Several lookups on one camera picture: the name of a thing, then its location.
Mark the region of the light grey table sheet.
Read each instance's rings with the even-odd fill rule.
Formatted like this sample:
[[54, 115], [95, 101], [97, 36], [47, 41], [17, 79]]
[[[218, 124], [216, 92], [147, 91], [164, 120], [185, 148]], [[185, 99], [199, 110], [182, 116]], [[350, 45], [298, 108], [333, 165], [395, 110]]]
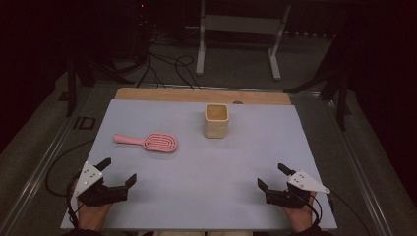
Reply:
[[[117, 230], [251, 230], [288, 226], [282, 210], [266, 202], [257, 179], [283, 190], [283, 163], [320, 176], [296, 108], [292, 105], [231, 104], [223, 139], [204, 135], [205, 107], [199, 102], [114, 99], [88, 161], [110, 157], [103, 172], [108, 186], [131, 175], [138, 181], [125, 202], [115, 204], [105, 226]], [[117, 144], [115, 134], [145, 138], [173, 136], [173, 152]]]

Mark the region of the aluminium rail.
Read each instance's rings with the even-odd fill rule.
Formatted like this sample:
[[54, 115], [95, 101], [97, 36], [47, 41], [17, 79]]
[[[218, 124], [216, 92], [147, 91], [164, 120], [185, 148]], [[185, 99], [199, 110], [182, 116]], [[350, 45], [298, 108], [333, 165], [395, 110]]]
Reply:
[[374, 222], [375, 228], [379, 233], [379, 236], [393, 236], [392, 230], [387, 222], [387, 218], [383, 213], [381, 205], [378, 201], [375, 191], [372, 189], [370, 182], [367, 179], [366, 173], [362, 168], [358, 156], [351, 144], [348, 136], [341, 130], [338, 123], [335, 120], [336, 108], [332, 101], [325, 100], [324, 107], [327, 114], [330, 117], [330, 121], [334, 129], [339, 135], [342, 141], [344, 149], [347, 152], [347, 161], [350, 165], [351, 171], [364, 199], [365, 205], [371, 218]]
[[67, 103], [52, 94], [0, 154], [5, 160], [0, 166], [0, 236], [14, 235], [90, 94], [91, 88], [79, 91], [69, 117]]

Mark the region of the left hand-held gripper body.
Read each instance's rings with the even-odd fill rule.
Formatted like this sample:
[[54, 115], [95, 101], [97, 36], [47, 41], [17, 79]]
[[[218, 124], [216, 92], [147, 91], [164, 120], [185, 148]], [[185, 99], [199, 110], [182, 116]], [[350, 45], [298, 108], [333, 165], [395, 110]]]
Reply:
[[74, 197], [88, 207], [123, 202], [128, 198], [128, 190], [124, 186], [107, 187], [104, 185], [102, 171], [97, 170], [95, 165], [88, 161], [80, 171]]

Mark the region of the dark equipment with red light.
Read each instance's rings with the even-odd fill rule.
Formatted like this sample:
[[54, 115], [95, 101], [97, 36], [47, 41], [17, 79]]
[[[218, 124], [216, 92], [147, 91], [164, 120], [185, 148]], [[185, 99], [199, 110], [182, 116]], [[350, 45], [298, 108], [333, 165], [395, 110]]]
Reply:
[[133, 55], [138, 62], [143, 62], [149, 49], [152, 32], [152, 0], [131, 0], [134, 23]]

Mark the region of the person's left hand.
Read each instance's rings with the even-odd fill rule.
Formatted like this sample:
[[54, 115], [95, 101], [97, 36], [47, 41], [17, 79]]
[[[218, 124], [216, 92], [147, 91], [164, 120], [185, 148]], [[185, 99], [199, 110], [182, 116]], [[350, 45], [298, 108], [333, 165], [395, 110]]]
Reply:
[[82, 201], [77, 200], [78, 205], [78, 228], [99, 232], [106, 221], [112, 204], [103, 206], [86, 206]]

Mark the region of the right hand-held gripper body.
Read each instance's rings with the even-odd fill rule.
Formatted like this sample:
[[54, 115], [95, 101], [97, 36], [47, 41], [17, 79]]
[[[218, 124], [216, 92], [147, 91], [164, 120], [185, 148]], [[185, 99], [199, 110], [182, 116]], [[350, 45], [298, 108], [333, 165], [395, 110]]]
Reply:
[[295, 171], [292, 176], [287, 177], [286, 190], [278, 191], [268, 188], [265, 192], [268, 204], [288, 208], [302, 208], [308, 203], [312, 192], [330, 193], [329, 188], [303, 170]]

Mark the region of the person's right hand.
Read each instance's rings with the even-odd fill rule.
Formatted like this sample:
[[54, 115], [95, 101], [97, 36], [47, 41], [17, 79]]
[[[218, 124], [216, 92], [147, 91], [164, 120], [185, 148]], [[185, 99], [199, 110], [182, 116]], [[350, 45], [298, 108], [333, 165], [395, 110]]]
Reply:
[[284, 206], [281, 208], [289, 221], [293, 233], [303, 232], [313, 225], [312, 207], [315, 196], [316, 192], [312, 192], [308, 203], [302, 208], [288, 208]]

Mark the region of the white metal stand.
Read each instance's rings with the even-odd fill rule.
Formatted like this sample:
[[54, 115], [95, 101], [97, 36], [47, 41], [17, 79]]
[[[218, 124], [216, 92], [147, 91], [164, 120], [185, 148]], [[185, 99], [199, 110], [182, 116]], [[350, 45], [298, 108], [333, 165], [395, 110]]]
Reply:
[[205, 71], [205, 39], [207, 31], [267, 34], [275, 36], [274, 45], [268, 49], [268, 59], [272, 78], [275, 81], [280, 81], [281, 73], [276, 54], [284, 35], [285, 25], [289, 17], [290, 10], [291, 5], [289, 3], [285, 3], [283, 12], [280, 14], [278, 19], [208, 15], [206, 13], [206, 0], [201, 0], [199, 26], [200, 43], [197, 56], [196, 74], [201, 76]]

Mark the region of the beige square cup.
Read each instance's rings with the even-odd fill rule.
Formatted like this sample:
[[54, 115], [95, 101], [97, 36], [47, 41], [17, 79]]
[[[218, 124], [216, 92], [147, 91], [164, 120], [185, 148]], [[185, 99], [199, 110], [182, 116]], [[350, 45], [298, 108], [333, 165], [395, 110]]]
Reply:
[[207, 104], [205, 109], [205, 137], [209, 139], [224, 138], [228, 132], [228, 121], [228, 108], [225, 104]]

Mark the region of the pink hairbrush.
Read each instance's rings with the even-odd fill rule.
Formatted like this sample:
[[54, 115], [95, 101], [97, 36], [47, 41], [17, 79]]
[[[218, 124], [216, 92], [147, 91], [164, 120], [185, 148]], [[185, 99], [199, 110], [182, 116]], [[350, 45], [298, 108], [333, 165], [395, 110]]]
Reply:
[[115, 134], [113, 141], [117, 144], [142, 146], [149, 151], [173, 152], [177, 149], [176, 139], [173, 136], [162, 133], [152, 133], [142, 139]]

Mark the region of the black stand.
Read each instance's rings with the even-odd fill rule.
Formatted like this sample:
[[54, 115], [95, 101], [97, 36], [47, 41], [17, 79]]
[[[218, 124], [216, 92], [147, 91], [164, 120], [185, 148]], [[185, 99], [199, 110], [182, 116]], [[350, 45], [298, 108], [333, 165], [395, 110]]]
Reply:
[[77, 78], [87, 87], [92, 87], [94, 78], [89, 69], [93, 68], [110, 77], [120, 84], [130, 85], [132, 82], [119, 76], [109, 67], [94, 61], [85, 55], [69, 54], [67, 56], [67, 117], [70, 117], [77, 107]]
[[352, 44], [349, 38], [339, 32], [332, 40], [328, 51], [320, 63], [314, 77], [295, 87], [285, 89], [284, 93], [296, 94], [314, 85], [325, 82], [320, 91], [321, 100], [333, 100], [336, 96], [336, 122], [342, 131], [345, 131], [345, 111], [347, 108], [347, 84], [349, 76], [349, 63], [352, 59]]

